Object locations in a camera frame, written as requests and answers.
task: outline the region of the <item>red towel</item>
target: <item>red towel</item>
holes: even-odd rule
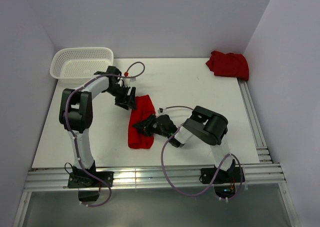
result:
[[[135,97],[136,110],[131,111],[128,128],[128,146],[131,149],[150,149],[154,143],[153,136],[145,136],[138,133],[132,125],[145,120],[151,114],[155,114],[155,107],[149,95]]]
[[[237,77],[249,80],[249,67],[242,54],[221,53],[212,51],[210,59],[205,63],[215,76]]]

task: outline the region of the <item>folded red cloth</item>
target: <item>folded red cloth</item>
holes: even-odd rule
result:
[[[215,76],[237,77],[249,80],[249,67],[242,54],[221,53],[212,51],[210,59],[205,63]]]
[[[154,143],[154,137],[138,133],[132,125],[145,120],[151,114],[155,114],[155,107],[149,95],[135,97],[135,103],[136,110],[131,111],[128,127],[128,146],[131,149],[150,149]]]

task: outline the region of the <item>white table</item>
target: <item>white table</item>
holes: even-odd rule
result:
[[[206,58],[148,58],[115,59],[113,65],[124,72],[128,66],[142,61],[143,75],[131,85],[136,96],[150,95],[156,110],[160,107],[185,105],[202,106],[224,115],[228,133],[223,144],[228,144],[242,164],[258,164],[259,158],[236,78],[216,77],[205,65]],[[137,65],[130,74],[141,71]],[[33,168],[61,168],[73,163],[71,140],[59,123],[62,91],[72,88],[58,81],[45,121]],[[98,167],[146,167],[160,165],[160,152],[165,138],[156,135],[151,149],[128,147],[128,123],[131,111],[114,105],[115,99],[101,93],[93,101],[93,123],[90,128],[91,152]],[[187,109],[167,112],[176,125],[191,114]],[[168,145],[164,162],[168,166],[212,165],[211,147],[195,136],[183,147]]]

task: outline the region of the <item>metal frame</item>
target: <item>metal frame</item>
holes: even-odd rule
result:
[[[286,189],[286,179],[281,165],[273,163],[265,138],[263,136],[257,113],[255,111],[247,83],[238,80],[240,92],[249,119],[252,136],[259,156],[260,164],[244,164],[245,184],[279,184],[283,201],[292,226],[299,227],[297,213],[293,210],[293,202]],[[168,176],[177,187],[203,186],[199,182],[203,166],[169,166],[166,168]],[[160,167],[131,167],[131,168],[97,168],[97,171],[113,171],[112,189],[151,189],[169,188]],[[29,171],[23,188],[20,205],[14,220],[15,227],[22,226],[32,192],[78,191],[68,189],[69,175],[63,168],[33,169]],[[97,188],[82,188],[81,190],[96,190]]]

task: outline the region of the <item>white plastic basket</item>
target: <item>white plastic basket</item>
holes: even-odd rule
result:
[[[114,53],[109,48],[64,48],[54,55],[50,75],[64,83],[83,84],[113,63]]]

